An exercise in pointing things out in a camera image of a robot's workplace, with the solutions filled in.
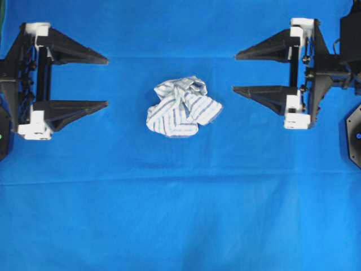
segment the white fabric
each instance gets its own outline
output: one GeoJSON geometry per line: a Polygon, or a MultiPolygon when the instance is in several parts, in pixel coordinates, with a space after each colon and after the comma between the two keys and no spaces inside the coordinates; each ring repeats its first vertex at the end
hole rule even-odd
{"type": "Polygon", "coordinates": [[[205,83],[196,76],[169,80],[154,88],[161,102],[148,109],[147,126],[167,137],[190,137],[198,124],[214,120],[223,106],[207,97],[205,83]]]}

